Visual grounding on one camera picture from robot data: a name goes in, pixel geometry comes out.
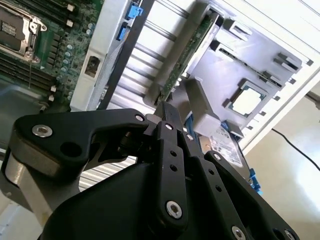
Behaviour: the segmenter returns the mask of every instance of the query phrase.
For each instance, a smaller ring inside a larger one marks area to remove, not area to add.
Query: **screw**
[[[189,135],[189,134],[187,134],[186,137],[187,137],[190,141],[193,141],[193,140],[194,140],[194,138],[193,138],[191,135]]]
[[[236,240],[246,240],[245,234],[241,231],[239,227],[233,226],[231,230]]]
[[[216,160],[221,161],[221,158],[219,157],[218,154],[213,154],[213,156],[214,156],[214,158],[215,158]]]
[[[169,130],[174,129],[174,128],[173,128],[170,124],[168,124],[168,123],[165,124],[165,127],[166,127],[167,129],[169,129]]]
[[[180,219],[182,217],[182,209],[175,201],[168,201],[166,203],[166,211],[174,219]]]
[[[140,122],[144,121],[144,118],[142,116],[140,116],[140,115],[135,115],[135,118]]]
[[[52,129],[46,125],[35,125],[32,128],[32,133],[40,138],[50,137],[53,133]]]
[[[40,58],[35,57],[35,58],[34,58],[34,62],[35,62],[36,64],[40,63]]]
[[[284,230],[285,234],[288,236],[290,240],[295,240],[295,237],[288,230]]]

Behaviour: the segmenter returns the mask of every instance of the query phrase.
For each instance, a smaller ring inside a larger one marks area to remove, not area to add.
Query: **white metal panel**
[[[320,75],[315,78],[315,73],[320,69],[320,3],[313,0],[216,0],[213,2],[233,11],[237,15],[237,21],[255,28],[304,62],[302,70],[292,77],[296,82],[287,83],[285,88],[277,94],[280,99],[271,100],[263,109],[265,115],[256,116],[254,126],[248,125],[247,127],[250,128],[243,130],[245,138],[240,142],[240,146],[246,153],[256,144],[257,139],[264,136],[264,129],[273,127],[276,124],[273,120],[288,112],[293,107],[290,103],[297,103],[303,97],[303,93],[308,92],[320,79]],[[148,21],[160,25],[164,31],[178,33],[179,31],[175,32],[172,26],[181,28],[180,24],[184,22],[181,19],[188,17],[194,3],[195,0],[156,0]],[[173,21],[168,26],[165,20],[167,15],[171,20],[176,19],[177,22]],[[153,59],[159,62],[164,61],[163,57],[168,55],[174,44],[172,40],[147,27],[144,27],[138,43],[136,49],[142,52],[139,59],[143,60],[147,55],[150,58],[153,54]],[[313,61],[312,66],[306,64],[309,60]],[[146,89],[137,86],[136,81],[130,79],[121,81],[120,86],[122,92],[125,90],[130,93],[138,92],[135,94],[139,99],[133,95],[121,94],[120,97],[116,92],[109,108],[114,108],[116,104],[121,107],[136,108],[142,113],[152,113],[153,108],[146,106],[142,101]]]

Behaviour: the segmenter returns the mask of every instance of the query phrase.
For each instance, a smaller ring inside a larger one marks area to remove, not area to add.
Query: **cable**
[[[315,161],[313,161],[310,157],[308,157],[303,151],[301,151],[299,148],[297,148],[295,145],[293,145],[289,139],[282,134],[281,132],[275,130],[272,128],[272,131],[274,131],[275,133],[279,134],[281,137],[284,138],[284,140],[291,146],[293,147],[295,150],[297,150],[302,156],[304,156],[306,159],[308,159],[319,171],[320,171],[320,167],[315,163]]]

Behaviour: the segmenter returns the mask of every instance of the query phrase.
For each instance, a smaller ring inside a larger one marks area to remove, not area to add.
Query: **blue latch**
[[[259,195],[262,195],[263,192],[260,190],[261,189],[261,186],[257,180],[257,177],[256,177],[256,172],[253,168],[250,168],[250,180],[249,180],[249,183],[251,185],[251,187],[259,194]]]
[[[132,2],[126,14],[125,19],[126,20],[135,19],[136,17],[141,16],[143,12],[144,10],[141,7],[139,7],[135,2]]]
[[[126,32],[127,32],[127,28],[128,28],[128,23],[127,22],[124,22],[120,28],[120,31],[118,33],[118,36],[116,37],[116,39],[118,41],[121,41],[125,38],[126,36]]]

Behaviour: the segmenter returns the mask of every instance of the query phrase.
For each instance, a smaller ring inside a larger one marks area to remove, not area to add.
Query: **ram slot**
[[[50,90],[55,78],[10,57],[0,54],[0,74],[11,76],[14,80],[24,81],[43,90]]]
[[[16,0],[20,5],[31,10],[34,14],[44,16],[61,27],[65,27],[68,17],[66,14],[61,13],[61,10],[53,10],[52,8],[43,7],[45,5],[39,2],[33,2],[32,0]]]

